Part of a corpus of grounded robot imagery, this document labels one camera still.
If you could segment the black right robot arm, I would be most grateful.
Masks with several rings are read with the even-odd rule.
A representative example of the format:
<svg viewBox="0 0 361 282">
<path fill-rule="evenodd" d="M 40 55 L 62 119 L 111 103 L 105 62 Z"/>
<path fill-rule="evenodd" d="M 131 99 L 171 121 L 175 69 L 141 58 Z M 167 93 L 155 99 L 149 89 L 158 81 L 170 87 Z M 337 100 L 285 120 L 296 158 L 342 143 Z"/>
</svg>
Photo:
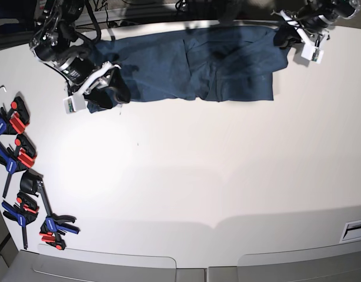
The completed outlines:
<svg viewBox="0 0 361 282">
<path fill-rule="evenodd" d="M 91 39 L 76 30 L 75 21 L 86 9 L 96 36 Z M 95 64 L 90 55 L 102 32 L 88 1 L 47 1 L 35 24 L 29 47 L 37 60 L 54 69 L 66 81 L 67 113 L 86 109 L 91 103 L 111 109 L 113 103 L 127 104 L 131 93 L 121 77 L 121 66 L 106 61 Z"/>
</svg>

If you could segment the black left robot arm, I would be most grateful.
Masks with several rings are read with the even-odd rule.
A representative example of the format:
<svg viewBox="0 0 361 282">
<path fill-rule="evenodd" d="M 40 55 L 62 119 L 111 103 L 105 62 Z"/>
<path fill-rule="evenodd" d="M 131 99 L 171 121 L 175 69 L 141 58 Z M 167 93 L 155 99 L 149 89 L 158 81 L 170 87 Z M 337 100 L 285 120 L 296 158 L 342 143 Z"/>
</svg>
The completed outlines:
<svg viewBox="0 0 361 282">
<path fill-rule="evenodd" d="M 297 12 L 281 10 L 281 26 L 273 43 L 282 49 L 302 43 L 320 47 L 329 38 L 327 28 L 338 19 L 351 19 L 360 11 L 355 0 L 307 1 Z"/>
</svg>

